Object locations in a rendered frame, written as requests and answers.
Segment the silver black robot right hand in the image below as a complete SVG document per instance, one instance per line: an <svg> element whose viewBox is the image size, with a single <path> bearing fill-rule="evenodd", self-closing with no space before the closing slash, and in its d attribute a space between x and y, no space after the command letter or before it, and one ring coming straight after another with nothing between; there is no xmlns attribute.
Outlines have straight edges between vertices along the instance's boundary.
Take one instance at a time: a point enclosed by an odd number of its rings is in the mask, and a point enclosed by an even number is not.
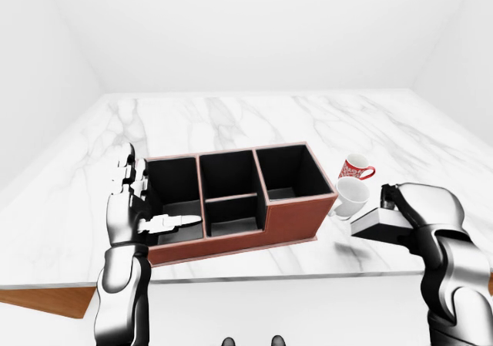
<svg viewBox="0 0 493 346"><path fill-rule="evenodd" d="M439 237L469 240L462 227L464 209L445 188L419 183L384 184L381 207L398 210L411 224L411 232L398 234L397 243L422 257L426 266L438 267L444 261Z"/></svg>

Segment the silver black robot left hand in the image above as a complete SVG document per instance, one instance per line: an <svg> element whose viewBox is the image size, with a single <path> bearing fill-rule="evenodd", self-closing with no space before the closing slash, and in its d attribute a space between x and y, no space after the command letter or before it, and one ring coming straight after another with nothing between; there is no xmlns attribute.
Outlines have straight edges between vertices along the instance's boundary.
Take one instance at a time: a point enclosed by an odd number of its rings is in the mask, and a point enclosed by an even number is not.
<svg viewBox="0 0 493 346"><path fill-rule="evenodd" d="M149 179L148 163L137 159L134 146L124 143L120 150L116 173L106 210L109 242L143 244L149 234L162 234L194 225L202 220L198 214L154 212L157 196Z"/></svg>

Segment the black white book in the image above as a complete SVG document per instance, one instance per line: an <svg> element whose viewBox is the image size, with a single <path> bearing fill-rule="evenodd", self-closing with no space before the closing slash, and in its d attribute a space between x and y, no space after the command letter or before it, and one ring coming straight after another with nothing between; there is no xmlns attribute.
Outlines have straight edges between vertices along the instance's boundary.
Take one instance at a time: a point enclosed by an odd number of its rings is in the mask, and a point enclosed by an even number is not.
<svg viewBox="0 0 493 346"><path fill-rule="evenodd" d="M353 237L404 245L414 228L400 211L377 207L353 221L350 230Z"/></svg>

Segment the red-brown desk caddy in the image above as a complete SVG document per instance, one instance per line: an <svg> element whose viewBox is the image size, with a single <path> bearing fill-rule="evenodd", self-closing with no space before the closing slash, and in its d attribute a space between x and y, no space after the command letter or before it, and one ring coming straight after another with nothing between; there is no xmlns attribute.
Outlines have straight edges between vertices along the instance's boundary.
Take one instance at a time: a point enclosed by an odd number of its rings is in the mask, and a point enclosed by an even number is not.
<svg viewBox="0 0 493 346"><path fill-rule="evenodd" d="M148 236L153 266L314 240L338 196L306 143L147 162L154 213L201 217Z"/></svg>

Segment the white mug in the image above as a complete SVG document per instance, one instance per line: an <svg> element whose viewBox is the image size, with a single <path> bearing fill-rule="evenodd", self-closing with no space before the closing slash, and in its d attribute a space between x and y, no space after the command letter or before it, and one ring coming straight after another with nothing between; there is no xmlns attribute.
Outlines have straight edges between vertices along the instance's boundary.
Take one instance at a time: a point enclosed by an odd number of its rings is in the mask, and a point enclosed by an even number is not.
<svg viewBox="0 0 493 346"><path fill-rule="evenodd" d="M369 200L368 187L358 178L343 176L336 182L338 198L331 207L328 215L348 220L362 209Z"/></svg>

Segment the red patterned mug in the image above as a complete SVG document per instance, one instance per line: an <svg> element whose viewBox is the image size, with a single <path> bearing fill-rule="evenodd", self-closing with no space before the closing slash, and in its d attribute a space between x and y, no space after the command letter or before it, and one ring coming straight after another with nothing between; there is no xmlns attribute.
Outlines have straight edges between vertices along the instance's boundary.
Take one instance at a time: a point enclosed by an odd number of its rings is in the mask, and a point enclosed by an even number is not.
<svg viewBox="0 0 493 346"><path fill-rule="evenodd" d="M352 176L359 180L365 180L372 177L375 172L376 169L370 165L366 156L352 153L346 157L338 177Z"/></svg>

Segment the brown wooden panel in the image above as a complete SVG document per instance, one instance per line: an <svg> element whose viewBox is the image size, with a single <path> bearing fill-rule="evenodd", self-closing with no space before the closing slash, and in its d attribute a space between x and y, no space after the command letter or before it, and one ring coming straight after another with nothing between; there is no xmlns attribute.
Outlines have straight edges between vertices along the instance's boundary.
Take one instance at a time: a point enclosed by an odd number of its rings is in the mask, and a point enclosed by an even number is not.
<svg viewBox="0 0 493 346"><path fill-rule="evenodd" d="M82 319L96 286L0 290L0 302Z"/></svg>

